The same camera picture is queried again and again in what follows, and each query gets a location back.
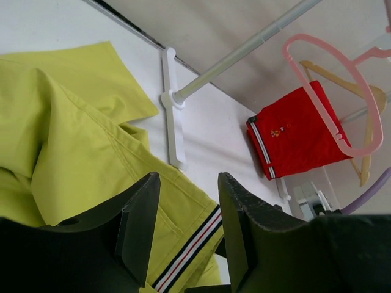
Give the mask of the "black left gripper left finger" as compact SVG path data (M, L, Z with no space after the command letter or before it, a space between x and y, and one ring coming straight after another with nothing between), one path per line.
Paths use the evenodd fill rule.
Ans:
M160 179L149 173L127 190L39 230L61 292L138 292L146 284Z

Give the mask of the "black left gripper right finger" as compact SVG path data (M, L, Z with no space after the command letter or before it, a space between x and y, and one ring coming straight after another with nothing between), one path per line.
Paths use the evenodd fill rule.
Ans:
M271 205L245 189L231 174L218 176L219 203L224 230L230 290L239 292L258 265L254 224L262 231L287 231L304 223L282 208Z

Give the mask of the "yellow-green trousers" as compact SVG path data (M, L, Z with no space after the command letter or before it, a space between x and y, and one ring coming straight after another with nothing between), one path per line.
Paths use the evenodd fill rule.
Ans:
M1 56L1 215L56 225L156 172L145 292L221 283L219 205L150 151L131 121L158 113L109 42Z

